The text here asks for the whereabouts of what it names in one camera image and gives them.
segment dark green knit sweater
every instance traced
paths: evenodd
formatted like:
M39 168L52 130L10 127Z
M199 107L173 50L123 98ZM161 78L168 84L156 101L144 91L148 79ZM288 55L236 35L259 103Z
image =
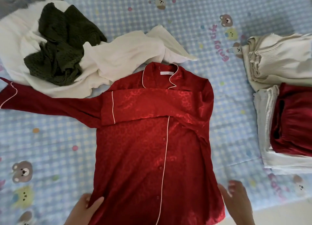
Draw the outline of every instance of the dark green knit sweater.
M92 46L107 41L99 28L89 21L75 6L65 12L47 4L39 19L39 32L47 40L41 43L41 51L24 58L32 76L58 86L71 85L81 75L83 44Z

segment red satin shirt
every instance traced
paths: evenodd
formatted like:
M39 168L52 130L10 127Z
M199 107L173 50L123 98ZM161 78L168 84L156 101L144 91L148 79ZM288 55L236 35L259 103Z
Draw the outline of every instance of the red satin shirt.
M270 142L275 152L312 156L312 87L281 84Z
M161 75L171 71L174 75ZM212 225L224 203L211 161L213 89L177 65L150 63L90 99L50 98L11 83L3 109L71 116L97 128L91 225Z

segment bed sheet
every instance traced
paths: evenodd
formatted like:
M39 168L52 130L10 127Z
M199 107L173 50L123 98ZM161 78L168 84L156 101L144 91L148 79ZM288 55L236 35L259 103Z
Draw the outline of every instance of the bed sheet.
M213 86L210 143L219 183L241 180L254 210L312 195L312 175L278 176L263 169L253 91L239 50L253 35L310 33L310 0L65 1L108 41L161 24L198 57L182 66ZM1 65L0 76L9 78ZM0 110L0 224L15 224L26 211L34 224L63 224L81 194L92 192L95 152L96 130L75 119ZM31 180L22 182L18 170L25 167Z

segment hand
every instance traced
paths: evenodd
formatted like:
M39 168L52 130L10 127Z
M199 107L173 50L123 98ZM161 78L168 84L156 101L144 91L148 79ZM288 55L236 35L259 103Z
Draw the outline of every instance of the hand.
M225 206L229 214L237 225L255 225L252 215L252 205L247 196L243 184L239 181L229 181L229 192L218 184L218 188L223 196Z
M104 197L98 198L90 208L88 204L91 194L83 194L80 200L76 203L73 210L69 214L64 225L88 225L93 214L104 201Z

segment red pajama shirt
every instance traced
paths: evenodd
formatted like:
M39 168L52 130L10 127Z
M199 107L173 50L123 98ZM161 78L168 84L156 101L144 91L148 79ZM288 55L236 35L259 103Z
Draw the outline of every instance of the red pajama shirt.
M173 75L161 72L174 72ZM150 63L90 99L51 98L12 83L3 109L70 116L97 128L91 225L212 225L224 204L211 161L213 89L181 66Z

